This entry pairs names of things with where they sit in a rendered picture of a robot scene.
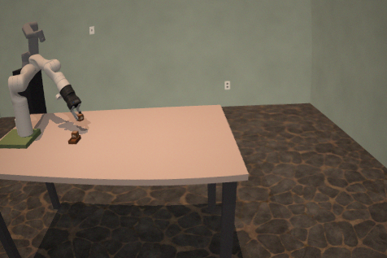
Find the brown rectangular tray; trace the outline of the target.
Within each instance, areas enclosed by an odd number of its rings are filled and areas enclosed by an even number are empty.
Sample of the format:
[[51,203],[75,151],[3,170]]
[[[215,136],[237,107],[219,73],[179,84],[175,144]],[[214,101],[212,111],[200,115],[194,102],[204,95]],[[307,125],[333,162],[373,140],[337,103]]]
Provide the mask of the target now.
[[80,141],[80,139],[81,139],[81,136],[79,135],[79,137],[77,138],[77,139],[72,139],[72,138],[70,138],[69,140],[68,140],[68,144],[77,144],[79,141]]

